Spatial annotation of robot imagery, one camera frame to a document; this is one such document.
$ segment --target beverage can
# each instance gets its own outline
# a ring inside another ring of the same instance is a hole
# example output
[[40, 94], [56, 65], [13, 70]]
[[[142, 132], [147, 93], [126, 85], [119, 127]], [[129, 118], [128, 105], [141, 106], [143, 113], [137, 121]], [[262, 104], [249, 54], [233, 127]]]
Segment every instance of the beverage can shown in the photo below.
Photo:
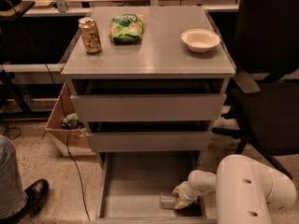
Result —
[[97, 53], [102, 50], [99, 31], [94, 19], [85, 17], [78, 20], [84, 48], [87, 53]]

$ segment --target person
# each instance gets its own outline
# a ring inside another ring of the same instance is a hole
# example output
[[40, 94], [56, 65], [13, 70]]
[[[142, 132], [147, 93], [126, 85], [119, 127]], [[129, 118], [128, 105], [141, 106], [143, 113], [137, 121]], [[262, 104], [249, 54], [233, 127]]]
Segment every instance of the person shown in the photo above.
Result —
[[45, 179], [22, 189], [16, 149], [9, 139], [0, 135], [0, 223], [14, 224], [27, 215], [37, 215], [48, 190]]

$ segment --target shoe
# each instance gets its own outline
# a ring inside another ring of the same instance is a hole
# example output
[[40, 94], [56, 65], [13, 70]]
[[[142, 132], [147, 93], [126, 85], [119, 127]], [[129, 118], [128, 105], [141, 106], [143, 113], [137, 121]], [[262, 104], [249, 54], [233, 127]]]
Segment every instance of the shoe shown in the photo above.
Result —
[[48, 190], [49, 183], [47, 180], [37, 180], [34, 184], [32, 184], [25, 190], [28, 199], [23, 209], [11, 217], [0, 219], [0, 223], [16, 224], [27, 215], [30, 215], [30, 217], [35, 217], [41, 211]]

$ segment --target jeans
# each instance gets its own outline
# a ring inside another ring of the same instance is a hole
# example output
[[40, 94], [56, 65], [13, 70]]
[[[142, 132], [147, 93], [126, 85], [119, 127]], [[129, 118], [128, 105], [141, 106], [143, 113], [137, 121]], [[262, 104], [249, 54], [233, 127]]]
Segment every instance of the jeans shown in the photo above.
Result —
[[16, 149], [0, 135], [0, 219], [13, 216], [27, 202], [18, 170]]

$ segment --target office chair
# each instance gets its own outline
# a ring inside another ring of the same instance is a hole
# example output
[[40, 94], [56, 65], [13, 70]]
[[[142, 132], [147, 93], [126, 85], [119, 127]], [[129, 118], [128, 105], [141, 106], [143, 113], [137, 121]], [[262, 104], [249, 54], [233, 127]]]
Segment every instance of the office chair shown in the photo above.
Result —
[[[232, 58], [237, 75], [227, 95], [240, 131], [213, 133], [241, 138], [235, 153], [251, 143], [275, 168], [273, 157], [299, 153], [299, 82], [284, 79], [299, 67], [299, 0], [240, 0]], [[255, 81], [252, 75], [267, 73]]]

